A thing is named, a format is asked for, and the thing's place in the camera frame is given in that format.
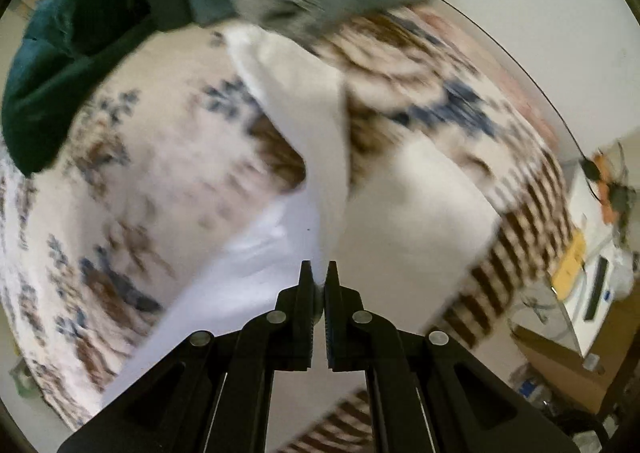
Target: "blue floral pattern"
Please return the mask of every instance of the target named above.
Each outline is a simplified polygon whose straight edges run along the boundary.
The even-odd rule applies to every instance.
[[[87,317],[82,308],[82,293],[75,283],[76,271],[69,265],[68,258],[62,250],[62,244],[56,237],[49,235],[49,257],[53,261],[54,269],[48,271],[49,281],[53,284],[56,294],[62,300],[65,315],[55,317],[54,323],[59,334],[68,339],[80,338],[80,329],[87,329]]]
[[[465,131],[468,137],[477,137],[483,133],[495,139],[499,127],[492,121],[483,108],[486,103],[467,84],[460,80],[446,81],[443,84],[446,94],[444,102],[421,108],[411,105],[410,118],[415,119],[428,129],[436,129],[443,123],[455,123]]]
[[[138,90],[129,90],[119,93],[117,99],[103,97],[100,100],[100,109],[109,115],[111,127],[122,123],[122,114],[133,115],[133,107],[138,103],[139,93]]]
[[[209,46],[212,48],[219,48],[224,46],[225,44],[225,37],[222,35],[222,33],[218,32],[217,30],[214,30],[213,32],[210,33],[210,39],[209,39]]]
[[[421,29],[418,25],[416,25],[415,21],[396,16],[391,12],[383,12],[382,16],[388,17],[391,21],[396,23],[396,25],[401,26],[407,32],[410,32],[411,34],[414,34],[420,38],[426,39],[429,43],[436,47],[441,47],[444,45],[441,40],[436,38],[436,36],[429,34],[427,31]]]
[[[18,307],[20,308],[20,316],[29,323],[38,344],[44,347],[47,344],[47,337],[38,310],[38,295],[36,290],[24,280],[22,274],[19,274],[19,277],[20,295],[18,296]]]

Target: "floral blanket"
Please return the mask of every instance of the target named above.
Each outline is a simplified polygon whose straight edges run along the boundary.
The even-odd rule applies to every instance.
[[[443,24],[403,9],[316,45],[347,76],[352,187],[404,131],[419,131],[511,213],[552,157]],[[73,429],[216,251],[305,178],[238,78],[223,32],[152,36],[82,107],[49,170],[25,178],[0,158],[2,305],[45,400]],[[534,273],[518,269],[518,282]],[[460,317],[449,329],[464,338]],[[495,317],[480,318],[484,335]]]

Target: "patterned bedspread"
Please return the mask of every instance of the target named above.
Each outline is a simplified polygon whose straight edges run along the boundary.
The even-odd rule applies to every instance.
[[[46,172],[25,178],[0,160],[2,305],[71,428],[98,412],[104,386],[216,250],[305,177],[238,78],[223,31],[154,35],[82,107]],[[539,123],[535,111],[508,76],[494,82],[474,65],[471,46],[417,7],[354,19],[315,47],[347,75],[353,188],[418,131],[501,214],[460,298],[425,321],[469,346],[546,273],[570,232],[557,163],[514,105]],[[368,439],[356,435],[342,440]]]

